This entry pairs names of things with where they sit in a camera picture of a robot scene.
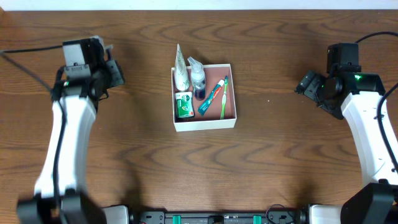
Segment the green toothpaste tube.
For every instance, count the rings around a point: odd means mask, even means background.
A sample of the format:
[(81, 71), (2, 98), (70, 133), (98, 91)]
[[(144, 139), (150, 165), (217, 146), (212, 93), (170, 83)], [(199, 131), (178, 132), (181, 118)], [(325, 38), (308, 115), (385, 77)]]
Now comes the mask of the green toothpaste tube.
[(216, 98), (217, 94), (220, 92), (220, 90), (222, 89), (223, 85), (224, 85), (225, 81), (223, 79), (221, 79), (216, 86), (214, 87), (214, 89), (211, 91), (210, 95), (207, 97), (207, 99), (200, 105), (200, 107), (198, 108), (198, 112), (203, 116), (206, 111), (208, 110), (208, 108), (210, 107), (210, 105), (212, 104), (213, 100)]

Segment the white cosmetic tube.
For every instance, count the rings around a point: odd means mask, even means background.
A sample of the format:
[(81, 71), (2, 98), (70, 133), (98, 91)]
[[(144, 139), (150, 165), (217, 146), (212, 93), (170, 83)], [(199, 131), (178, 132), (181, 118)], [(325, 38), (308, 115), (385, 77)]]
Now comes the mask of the white cosmetic tube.
[(174, 67), (174, 83), (178, 91), (187, 91), (190, 87), (190, 80), (188, 76), (187, 66), (181, 51), (180, 45), (177, 44), (177, 53)]

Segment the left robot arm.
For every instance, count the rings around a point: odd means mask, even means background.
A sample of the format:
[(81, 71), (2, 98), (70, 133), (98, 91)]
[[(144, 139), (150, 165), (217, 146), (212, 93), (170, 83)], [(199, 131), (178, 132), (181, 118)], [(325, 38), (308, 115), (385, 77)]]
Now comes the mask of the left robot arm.
[(98, 103), (125, 79), (99, 36), (65, 41), (65, 65), (51, 89), (53, 126), (32, 199), (17, 203), (21, 223), (129, 223), (125, 205), (101, 208), (86, 189), (86, 155)]

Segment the clear spray bottle dark liquid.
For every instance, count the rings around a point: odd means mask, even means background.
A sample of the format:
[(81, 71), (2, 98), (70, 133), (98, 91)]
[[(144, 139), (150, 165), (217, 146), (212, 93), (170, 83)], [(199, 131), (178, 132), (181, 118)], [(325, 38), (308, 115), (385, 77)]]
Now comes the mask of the clear spray bottle dark liquid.
[(188, 62), (191, 66), (191, 83), (193, 87), (193, 94), (198, 101), (205, 99), (206, 95), (206, 76), (204, 66), (193, 57), (188, 58)]

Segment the green soap packet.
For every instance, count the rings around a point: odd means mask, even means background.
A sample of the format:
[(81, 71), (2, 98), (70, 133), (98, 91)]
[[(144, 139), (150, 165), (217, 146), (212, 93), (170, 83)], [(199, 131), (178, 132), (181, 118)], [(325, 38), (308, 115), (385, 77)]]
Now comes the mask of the green soap packet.
[(177, 118), (194, 117), (192, 92), (178, 92), (175, 94)]

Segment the green white toothbrush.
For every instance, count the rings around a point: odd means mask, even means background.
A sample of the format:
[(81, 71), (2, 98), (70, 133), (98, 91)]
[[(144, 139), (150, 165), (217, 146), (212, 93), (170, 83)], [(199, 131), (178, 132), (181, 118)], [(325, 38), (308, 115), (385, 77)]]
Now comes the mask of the green white toothbrush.
[(221, 114), (220, 114), (220, 119), (221, 120), (224, 119), (224, 114), (225, 114), (226, 99), (227, 99), (226, 92), (227, 92), (227, 89), (228, 89), (228, 82), (229, 82), (229, 78), (228, 78), (228, 76), (225, 76), (225, 79), (224, 79), (224, 91), (223, 91), (223, 97), (222, 97), (222, 107), (221, 107)]

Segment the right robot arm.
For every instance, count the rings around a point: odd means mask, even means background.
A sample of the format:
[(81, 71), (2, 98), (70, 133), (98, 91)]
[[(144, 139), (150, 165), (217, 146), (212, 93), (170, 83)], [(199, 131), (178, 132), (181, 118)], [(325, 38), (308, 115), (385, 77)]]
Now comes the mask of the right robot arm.
[(307, 223), (397, 223), (397, 139), (389, 120), (386, 91), (373, 73), (309, 71), (296, 93), (349, 124), (363, 188), (343, 205), (311, 205)]

